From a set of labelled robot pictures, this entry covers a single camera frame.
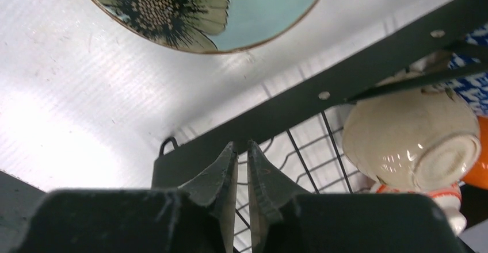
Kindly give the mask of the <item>black wire dish rack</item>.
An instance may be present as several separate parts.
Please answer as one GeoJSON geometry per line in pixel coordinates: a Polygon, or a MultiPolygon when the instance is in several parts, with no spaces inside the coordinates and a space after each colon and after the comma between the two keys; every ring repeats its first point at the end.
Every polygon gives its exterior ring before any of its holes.
{"type": "Polygon", "coordinates": [[[352,193],[367,181],[344,157],[342,128],[353,100],[397,72],[424,70],[437,51],[487,19],[486,0],[321,0],[300,25],[241,53],[262,79],[161,144],[152,186],[184,183],[233,141],[239,152],[234,250],[251,252],[248,140],[313,193],[352,193]]]}

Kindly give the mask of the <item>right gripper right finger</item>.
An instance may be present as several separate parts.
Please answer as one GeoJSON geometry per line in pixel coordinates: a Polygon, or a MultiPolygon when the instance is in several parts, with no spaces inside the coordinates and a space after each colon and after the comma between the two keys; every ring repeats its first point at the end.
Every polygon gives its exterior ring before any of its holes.
{"type": "Polygon", "coordinates": [[[253,252],[464,252],[427,196],[313,194],[254,141],[247,158],[253,252]]]}

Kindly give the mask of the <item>orange floral pattern bowl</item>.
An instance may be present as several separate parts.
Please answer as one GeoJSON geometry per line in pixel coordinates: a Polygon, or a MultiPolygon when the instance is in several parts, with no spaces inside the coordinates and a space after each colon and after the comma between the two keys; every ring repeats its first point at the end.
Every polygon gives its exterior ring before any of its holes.
{"type": "Polygon", "coordinates": [[[462,193],[458,182],[450,186],[431,191],[401,190],[375,183],[369,190],[372,194],[417,193],[430,197],[443,210],[453,233],[459,236],[467,226],[467,219],[461,213],[462,193]]]}

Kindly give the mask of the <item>plain white bowl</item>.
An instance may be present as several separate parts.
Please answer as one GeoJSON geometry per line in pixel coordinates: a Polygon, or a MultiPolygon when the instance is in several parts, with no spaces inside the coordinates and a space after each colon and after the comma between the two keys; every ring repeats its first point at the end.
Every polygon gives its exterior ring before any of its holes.
{"type": "Polygon", "coordinates": [[[478,119],[443,85],[358,101],[342,149],[363,174],[404,190],[436,190],[460,180],[481,153],[478,119]]]}

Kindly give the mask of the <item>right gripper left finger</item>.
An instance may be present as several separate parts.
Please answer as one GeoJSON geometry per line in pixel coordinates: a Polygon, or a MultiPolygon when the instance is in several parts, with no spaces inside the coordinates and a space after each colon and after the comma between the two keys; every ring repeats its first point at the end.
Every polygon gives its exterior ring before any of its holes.
{"type": "Polygon", "coordinates": [[[12,252],[233,252],[238,154],[183,185],[47,193],[12,252]]]}

